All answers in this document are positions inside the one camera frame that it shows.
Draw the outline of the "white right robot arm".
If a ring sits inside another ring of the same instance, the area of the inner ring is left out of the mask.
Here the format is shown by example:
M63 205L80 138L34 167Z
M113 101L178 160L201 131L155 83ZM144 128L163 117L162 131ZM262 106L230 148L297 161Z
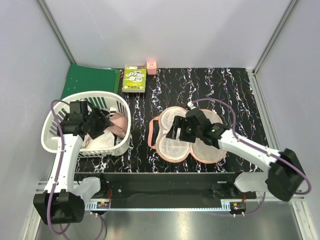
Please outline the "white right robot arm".
M235 199L245 192L269 192L288 202L306 177L293 150L286 148L280 151L248 140L220 122L212 123L199 108L187 111L185 116L175 116L166 138L189 143L201 140L207 146L251 162L266 174L260 178L248 172L239 174L227 185L228 195Z

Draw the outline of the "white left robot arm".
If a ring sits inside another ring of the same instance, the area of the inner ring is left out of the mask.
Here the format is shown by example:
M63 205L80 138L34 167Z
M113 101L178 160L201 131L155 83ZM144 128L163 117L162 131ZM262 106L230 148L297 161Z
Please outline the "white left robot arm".
M85 177L78 186L74 185L74 177L85 137L100 137L112 123L104 110L89 101L71 101L67 106L69 112L63 120L58 119L55 111L51 112L57 124L57 152L43 192L33 197L33 206L50 228L81 222L91 198L103 198L108 193L107 181L103 176Z

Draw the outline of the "pink satin bra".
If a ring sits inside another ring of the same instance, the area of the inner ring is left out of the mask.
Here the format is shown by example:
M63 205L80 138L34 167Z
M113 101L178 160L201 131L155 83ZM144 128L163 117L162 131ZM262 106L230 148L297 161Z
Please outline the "pink satin bra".
M112 133L119 138L124 138L127 134L128 129L128 118L120 113L117 112L112 116L108 115L108 126L103 131L104 134Z

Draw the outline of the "pink mesh bra laundry bag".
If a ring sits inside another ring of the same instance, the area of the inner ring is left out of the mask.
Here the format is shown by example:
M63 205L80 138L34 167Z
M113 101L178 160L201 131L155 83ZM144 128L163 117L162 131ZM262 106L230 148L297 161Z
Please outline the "pink mesh bra laundry bag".
M226 156L227 152L225 150L206 145L198 138L192 143L166 137L166 134L174 123L174 117L185 117L186 113L187 110L182 107L172 106L165 109L159 116L154 117L149 123L148 146L156 150L163 160L170 163L180 163L189 155L204 164L218 163ZM155 121L158 122L159 131L153 144Z

